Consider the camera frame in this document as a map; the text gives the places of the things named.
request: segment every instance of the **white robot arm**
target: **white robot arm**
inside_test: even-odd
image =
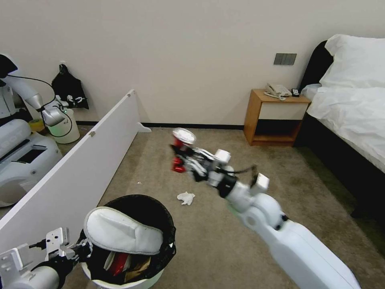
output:
[[[22,99],[40,112],[48,126],[54,126],[64,120],[65,116],[59,108],[44,107],[40,94],[24,81],[20,69],[12,58],[0,54],[0,87],[4,85],[10,86]]]
[[[358,289],[360,285],[351,270],[314,234],[282,212],[279,203],[267,195],[269,179],[258,174],[251,185],[237,180],[227,166],[230,154],[218,150],[215,155],[191,148],[195,136],[186,138],[187,130],[175,132],[179,146],[172,145],[195,181],[206,181],[229,202],[230,210],[242,223],[255,231],[269,246],[276,262],[302,289]]]
[[[35,247],[46,249],[47,254],[44,262],[30,270],[30,250]],[[23,244],[0,254],[0,288],[60,289],[74,266],[91,253],[92,244],[87,239],[69,245],[68,228],[57,228],[36,244]]]

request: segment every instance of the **black bag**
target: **black bag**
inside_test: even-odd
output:
[[[52,88],[55,95],[59,95],[62,101],[68,102],[68,108],[89,109],[81,81],[70,74],[64,64],[59,65],[59,73],[52,81]]]

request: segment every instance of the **baseboard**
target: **baseboard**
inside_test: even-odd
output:
[[[243,130],[243,125],[234,124],[175,124],[175,123],[155,123],[142,122],[147,127],[164,127],[164,128],[205,128],[205,129],[226,129],[226,130]]]
[[[77,120],[76,124],[77,125],[89,125],[89,126],[95,126],[98,122],[94,121],[88,121],[88,120]]]

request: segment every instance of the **wooden nightstand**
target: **wooden nightstand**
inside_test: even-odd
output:
[[[264,91],[253,89],[250,94],[243,129],[248,143],[292,146],[311,101],[302,95],[280,101]]]

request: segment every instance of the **light switch panel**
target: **light switch panel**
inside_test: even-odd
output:
[[[277,53],[274,59],[274,65],[293,65],[296,57],[296,53]]]

